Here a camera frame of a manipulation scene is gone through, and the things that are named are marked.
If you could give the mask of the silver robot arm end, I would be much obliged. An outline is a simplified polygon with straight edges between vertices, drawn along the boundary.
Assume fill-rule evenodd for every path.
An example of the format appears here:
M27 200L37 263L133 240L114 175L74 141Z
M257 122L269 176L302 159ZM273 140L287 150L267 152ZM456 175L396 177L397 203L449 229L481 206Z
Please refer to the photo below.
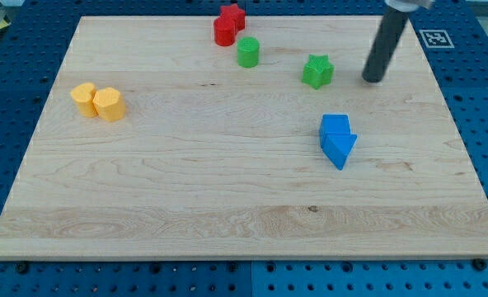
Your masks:
M384 2L399 12L413 12L419 7L429 9L435 0L385 0Z

